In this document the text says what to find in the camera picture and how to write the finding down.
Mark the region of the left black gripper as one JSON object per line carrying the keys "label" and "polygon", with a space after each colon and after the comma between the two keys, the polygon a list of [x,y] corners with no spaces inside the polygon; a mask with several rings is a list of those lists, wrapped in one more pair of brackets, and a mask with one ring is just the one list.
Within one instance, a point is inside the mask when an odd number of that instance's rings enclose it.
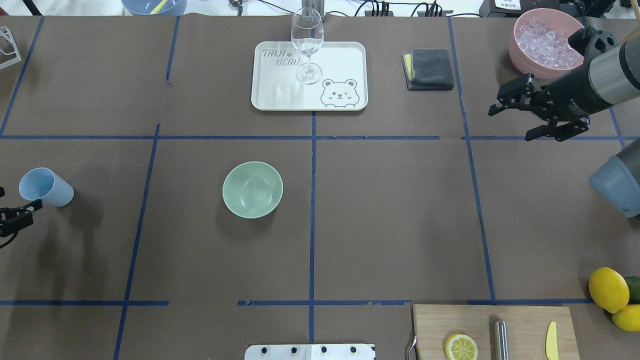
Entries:
{"label": "left black gripper", "polygon": [[42,209],[41,199],[36,199],[21,207],[1,207],[0,237],[6,238],[10,233],[18,233],[34,224],[33,213],[40,209]]}

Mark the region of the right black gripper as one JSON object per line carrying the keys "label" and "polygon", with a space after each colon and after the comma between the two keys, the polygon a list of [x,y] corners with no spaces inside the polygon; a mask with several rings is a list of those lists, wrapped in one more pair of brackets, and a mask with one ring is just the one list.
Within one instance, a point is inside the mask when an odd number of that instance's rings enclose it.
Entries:
{"label": "right black gripper", "polygon": [[[496,102],[490,106],[487,114],[493,117],[507,109],[516,109],[532,112],[540,119],[549,121],[528,130],[525,134],[527,142],[542,137],[563,142],[587,132],[590,127],[588,117],[613,106],[592,87],[590,67],[589,64],[583,64],[543,87],[535,80],[533,73],[510,80],[499,86]],[[558,121],[550,121],[554,117],[567,123],[558,125]]]}

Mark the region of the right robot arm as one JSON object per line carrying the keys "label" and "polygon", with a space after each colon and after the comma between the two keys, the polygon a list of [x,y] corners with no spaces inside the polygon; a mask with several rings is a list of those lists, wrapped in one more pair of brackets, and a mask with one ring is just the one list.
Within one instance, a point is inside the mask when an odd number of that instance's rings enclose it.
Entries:
{"label": "right robot arm", "polygon": [[[570,36],[578,41],[585,56],[578,68],[547,85],[540,85],[532,73],[501,85],[496,103],[487,114],[496,116],[507,109],[535,114],[543,125],[528,130],[526,141],[552,138],[566,141],[589,130],[590,116],[639,96],[639,38],[614,44],[612,34],[586,29]],[[639,216],[639,141],[611,156],[589,178],[589,186],[628,218]]]}

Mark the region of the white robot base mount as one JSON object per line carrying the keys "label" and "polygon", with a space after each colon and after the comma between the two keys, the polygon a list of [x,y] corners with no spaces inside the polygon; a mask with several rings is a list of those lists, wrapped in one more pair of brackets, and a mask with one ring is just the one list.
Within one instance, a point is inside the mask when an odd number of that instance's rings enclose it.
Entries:
{"label": "white robot base mount", "polygon": [[254,344],[247,347],[245,360],[375,360],[374,344]]}

